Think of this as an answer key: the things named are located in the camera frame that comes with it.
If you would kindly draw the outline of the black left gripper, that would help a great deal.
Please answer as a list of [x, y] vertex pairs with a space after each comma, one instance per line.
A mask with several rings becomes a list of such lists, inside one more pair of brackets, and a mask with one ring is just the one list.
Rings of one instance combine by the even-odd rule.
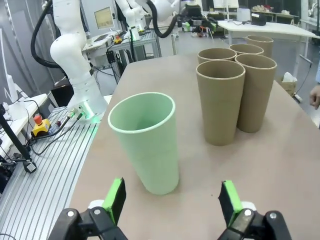
[[190, 32], [192, 37], [208, 37], [213, 39], [214, 33], [217, 31], [218, 21], [209, 17], [202, 19], [192, 19], [188, 22], [183, 22], [183, 31]]

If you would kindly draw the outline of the person's right hand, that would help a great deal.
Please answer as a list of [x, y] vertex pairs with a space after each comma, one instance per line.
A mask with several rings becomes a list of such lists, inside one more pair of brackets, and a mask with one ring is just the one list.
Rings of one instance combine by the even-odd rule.
[[320, 85], [317, 84], [311, 91], [309, 95], [309, 104], [317, 110], [320, 107]]

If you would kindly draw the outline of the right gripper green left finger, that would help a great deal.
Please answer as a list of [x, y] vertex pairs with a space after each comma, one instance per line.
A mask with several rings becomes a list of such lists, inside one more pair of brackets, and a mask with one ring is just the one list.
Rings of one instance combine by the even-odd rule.
[[126, 200], [126, 185], [123, 178], [114, 179], [101, 206], [79, 212], [65, 208], [58, 216], [49, 235], [51, 240], [125, 240], [127, 237], [118, 227], [118, 221]]

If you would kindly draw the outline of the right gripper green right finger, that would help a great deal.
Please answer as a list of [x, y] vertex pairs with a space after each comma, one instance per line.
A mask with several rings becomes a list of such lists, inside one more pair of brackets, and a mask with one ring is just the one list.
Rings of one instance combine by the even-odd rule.
[[251, 202], [240, 200], [231, 180], [221, 183], [218, 197], [226, 229], [220, 240], [290, 240], [291, 234], [284, 216], [277, 210], [258, 213]]

